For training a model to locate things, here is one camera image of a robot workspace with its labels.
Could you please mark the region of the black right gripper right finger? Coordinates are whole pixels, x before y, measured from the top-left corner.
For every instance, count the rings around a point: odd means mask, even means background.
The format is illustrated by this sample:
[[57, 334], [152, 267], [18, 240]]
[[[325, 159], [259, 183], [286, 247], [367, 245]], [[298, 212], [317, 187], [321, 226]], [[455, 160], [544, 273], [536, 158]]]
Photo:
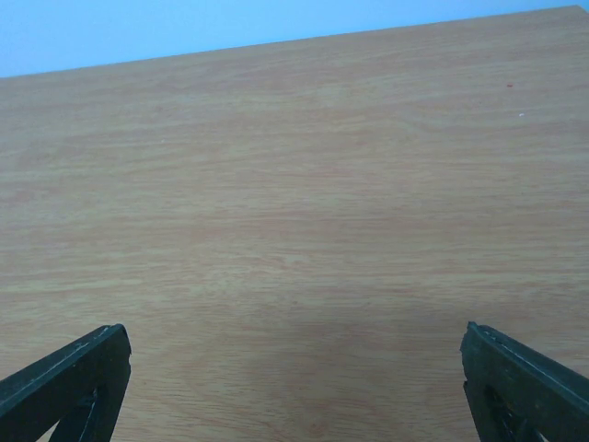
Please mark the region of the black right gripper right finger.
[[588, 378], [474, 321], [460, 352], [481, 441], [588, 439]]

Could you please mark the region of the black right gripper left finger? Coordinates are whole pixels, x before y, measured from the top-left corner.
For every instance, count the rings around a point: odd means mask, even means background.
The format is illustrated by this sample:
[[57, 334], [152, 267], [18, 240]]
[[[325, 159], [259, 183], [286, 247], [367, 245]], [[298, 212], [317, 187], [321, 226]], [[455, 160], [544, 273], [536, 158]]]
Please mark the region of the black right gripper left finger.
[[103, 325], [1, 380], [1, 439], [109, 441], [131, 376], [125, 327]]

